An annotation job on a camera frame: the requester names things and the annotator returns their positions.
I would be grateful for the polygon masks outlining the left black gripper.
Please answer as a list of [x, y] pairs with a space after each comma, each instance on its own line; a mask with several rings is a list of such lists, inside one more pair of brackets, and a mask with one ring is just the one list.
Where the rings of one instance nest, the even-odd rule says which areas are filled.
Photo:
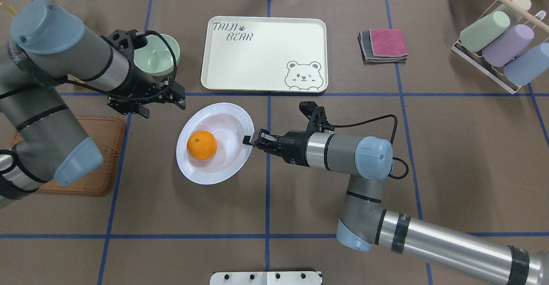
[[171, 103], [180, 109], [186, 109], [186, 90], [176, 81], [177, 72], [172, 72], [155, 83], [145, 72], [134, 65], [130, 66], [124, 82], [112, 94], [130, 98], [129, 101], [109, 97], [107, 105], [115, 110], [129, 110], [132, 114], [149, 119], [150, 111], [145, 105]]

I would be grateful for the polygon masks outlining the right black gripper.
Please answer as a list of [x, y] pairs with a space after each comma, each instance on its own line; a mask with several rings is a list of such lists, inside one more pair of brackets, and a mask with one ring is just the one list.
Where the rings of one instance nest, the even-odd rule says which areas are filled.
[[276, 136], [266, 129], [259, 129], [251, 136], [244, 136], [243, 144], [271, 150], [269, 154], [281, 157], [288, 164], [308, 167], [306, 151], [309, 138], [306, 131], [290, 130], [283, 136]]

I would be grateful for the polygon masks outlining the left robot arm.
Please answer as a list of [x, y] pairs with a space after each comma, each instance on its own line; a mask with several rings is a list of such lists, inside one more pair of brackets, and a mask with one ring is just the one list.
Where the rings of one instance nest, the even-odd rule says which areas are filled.
[[1, 47], [0, 107], [22, 140], [1, 150], [1, 207], [50, 181], [67, 186], [96, 170], [103, 156], [56, 87], [74, 84], [108, 97], [120, 114], [149, 118], [146, 105], [186, 107], [173, 70], [155, 83], [134, 62], [152, 30], [116, 30], [100, 36], [53, 0], [34, 0], [15, 13], [10, 40]]

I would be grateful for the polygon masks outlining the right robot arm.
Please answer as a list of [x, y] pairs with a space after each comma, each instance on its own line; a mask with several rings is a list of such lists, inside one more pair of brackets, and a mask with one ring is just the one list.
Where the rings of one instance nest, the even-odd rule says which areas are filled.
[[[336, 129], [335, 133], [308, 136], [302, 159], [308, 167], [287, 164], [294, 155], [291, 146], [280, 140], [259, 140], [257, 147], [272, 154], [266, 157], [265, 234], [269, 235], [269, 269], [286, 269], [290, 264], [276, 239], [327, 239], [337, 234], [338, 220], [353, 233], [372, 243], [369, 254], [396, 269], [398, 261], [409, 272], [411, 284], [477, 283], [452, 267], [475, 269], [486, 276], [493, 273], [504, 283], [517, 279], [516, 265], [528, 271], [528, 282], [548, 281], [548, 148], [539, 129], [522, 142], [533, 148], [534, 158], [522, 162], [526, 148], [509, 158], [499, 157], [504, 145], [490, 140], [485, 132], [468, 136], [480, 143], [459, 147], [450, 141], [448, 150], [435, 147], [429, 160], [425, 136], [410, 144], [406, 126], [398, 126], [394, 175], [384, 189], [367, 182], [353, 182], [347, 195], [348, 174], [356, 168], [356, 148], [365, 133], [388, 140], [392, 123]], [[529, 253], [529, 267], [523, 255]]]

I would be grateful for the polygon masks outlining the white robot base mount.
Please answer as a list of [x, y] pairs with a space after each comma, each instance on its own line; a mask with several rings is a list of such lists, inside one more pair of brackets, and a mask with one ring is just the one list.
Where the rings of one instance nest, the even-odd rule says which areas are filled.
[[258, 271], [214, 273], [210, 285], [323, 285], [317, 271]]

